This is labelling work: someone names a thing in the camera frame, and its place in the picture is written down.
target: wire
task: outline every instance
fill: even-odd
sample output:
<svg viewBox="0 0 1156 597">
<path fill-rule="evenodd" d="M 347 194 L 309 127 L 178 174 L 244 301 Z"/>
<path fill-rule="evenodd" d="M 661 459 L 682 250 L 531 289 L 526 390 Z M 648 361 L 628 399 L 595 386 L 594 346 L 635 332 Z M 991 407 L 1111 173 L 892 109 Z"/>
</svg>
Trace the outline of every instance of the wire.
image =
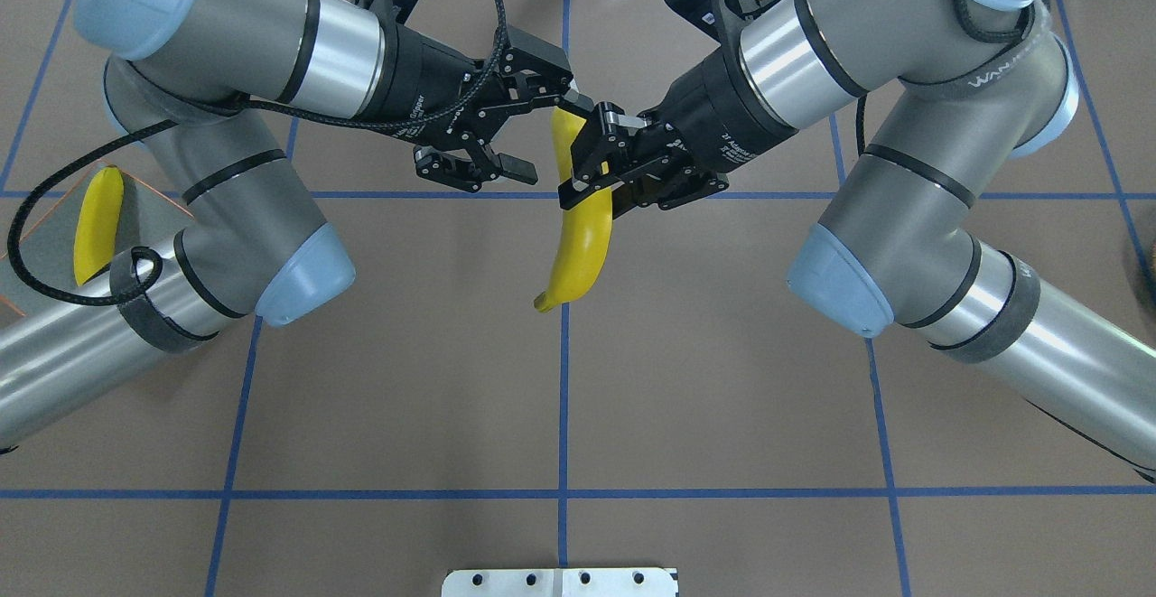
<svg viewBox="0 0 1156 597">
<path fill-rule="evenodd" d="M 864 156 L 864 150 L 867 149 L 867 138 L 864 135 L 864 123 L 867 116 L 867 96 L 860 96 L 859 102 L 855 103 L 855 152 L 859 156 Z"/>
<path fill-rule="evenodd" d="M 1007 44 L 1023 37 L 1025 28 L 1017 28 L 1015 30 L 984 30 L 979 28 L 976 25 L 975 20 L 971 19 L 971 12 L 968 10 L 968 0 L 951 0 L 951 9 L 955 10 L 955 20 L 963 28 L 963 31 L 968 34 L 968 37 L 977 42 Z"/>
<path fill-rule="evenodd" d="M 149 137 L 160 134 L 161 132 L 164 132 L 165 130 L 169 130 L 170 127 L 173 127 L 176 125 L 177 124 L 171 120 L 162 120 L 161 123 L 149 125 L 143 130 L 138 130 L 132 134 L 120 137 L 114 141 L 110 141 L 101 146 L 99 148 L 96 148 L 95 150 L 88 153 L 87 155 L 79 157 L 76 161 L 73 161 L 68 165 L 61 168 L 60 170 L 49 176 L 47 179 L 40 182 L 36 186 L 36 189 L 32 190 L 32 193 L 29 193 L 28 197 L 24 198 L 24 201 L 20 202 L 20 207 L 16 209 L 16 218 L 12 219 L 12 226 L 8 228 L 7 244 L 8 244 L 8 260 L 12 263 L 12 270 L 13 272 L 16 273 L 16 277 L 24 282 L 25 286 L 32 288 L 34 290 L 40 293 L 44 296 L 54 298 L 57 301 L 62 301 L 66 303 L 75 303 L 79 305 L 102 307 L 102 305 L 120 305 L 123 303 L 128 303 L 129 301 L 133 301 L 134 298 L 148 292 L 148 289 L 153 287 L 154 283 L 156 283 L 157 279 L 161 278 L 161 267 L 162 267 L 161 255 L 157 255 L 156 251 L 149 248 L 136 246 L 133 248 L 129 252 L 129 255 L 132 256 L 133 268 L 135 270 L 135 266 L 139 261 L 148 260 L 149 263 L 153 264 L 153 270 L 149 271 L 148 277 L 146 277 L 143 281 L 136 279 L 136 286 L 133 289 L 101 297 L 83 296 L 75 293 L 65 292 L 61 290 L 60 288 L 54 288 L 40 281 L 39 279 L 37 279 L 37 277 L 32 274 L 31 271 L 29 271 L 28 266 L 24 264 L 24 256 L 21 256 L 20 253 L 20 241 L 24 236 L 24 224 L 28 222 L 28 218 L 32 214 L 32 209 L 36 207 L 36 204 L 39 202 L 44 198 L 44 196 L 47 194 L 49 191 L 54 189 L 54 186 L 66 180 L 75 172 L 79 172 L 84 167 L 95 162 L 99 157 L 108 156 L 109 154 L 114 153 L 129 143 L 135 143 L 136 141 L 142 141 L 144 139 L 148 139 Z"/>
</svg>

